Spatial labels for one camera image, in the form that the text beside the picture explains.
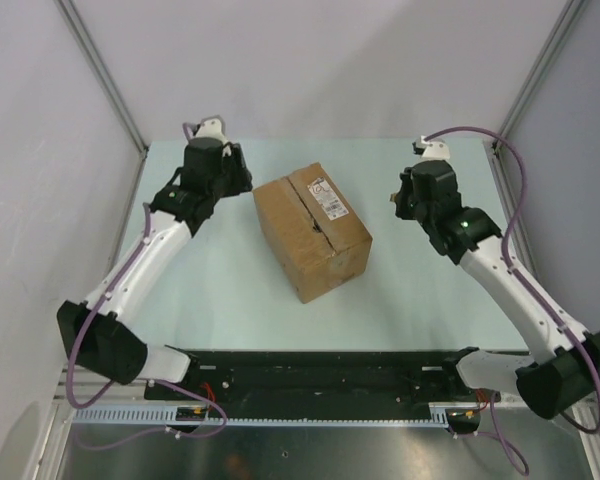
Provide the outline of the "brown cardboard express box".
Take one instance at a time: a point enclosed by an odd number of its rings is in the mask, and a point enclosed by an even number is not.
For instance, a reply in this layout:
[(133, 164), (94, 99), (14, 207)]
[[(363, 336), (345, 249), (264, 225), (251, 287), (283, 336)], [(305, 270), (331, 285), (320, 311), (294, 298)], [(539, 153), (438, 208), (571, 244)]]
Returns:
[[(318, 177), (329, 181), (348, 215), (328, 219), (307, 189)], [(302, 303), (365, 272), (373, 237), (321, 164), (261, 185), (253, 197), (261, 231)]]

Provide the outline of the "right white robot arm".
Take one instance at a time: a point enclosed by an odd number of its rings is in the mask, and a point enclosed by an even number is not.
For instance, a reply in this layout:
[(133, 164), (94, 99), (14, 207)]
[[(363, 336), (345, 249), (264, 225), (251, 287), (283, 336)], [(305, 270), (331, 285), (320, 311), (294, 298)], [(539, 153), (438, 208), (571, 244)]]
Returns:
[(463, 205), (456, 174), (444, 160), (406, 168), (392, 197), (395, 214), (416, 221), (434, 249), (491, 296), (524, 340), (528, 355), (467, 347), (441, 376), (443, 393), (464, 401), (476, 389), (520, 396), (537, 416), (553, 419), (600, 386), (600, 331), (562, 312), (524, 266), (502, 252), (503, 238), (481, 209)]

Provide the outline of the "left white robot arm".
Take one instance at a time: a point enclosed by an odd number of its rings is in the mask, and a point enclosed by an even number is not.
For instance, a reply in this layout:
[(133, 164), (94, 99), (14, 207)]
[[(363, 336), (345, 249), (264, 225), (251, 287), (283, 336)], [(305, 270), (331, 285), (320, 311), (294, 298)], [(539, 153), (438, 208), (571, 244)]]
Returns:
[(190, 356), (147, 344), (132, 323), (158, 278), (216, 204), (251, 189), (239, 144), (212, 137), (191, 140), (182, 166), (144, 205), (141, 233), (127, 253), (84, 300), (60, 306), (57, 321), (70, 365), (122, 385), (137, 379), (166, 381), (177, 398), (194, 397), (201, 376), (190, 368)]

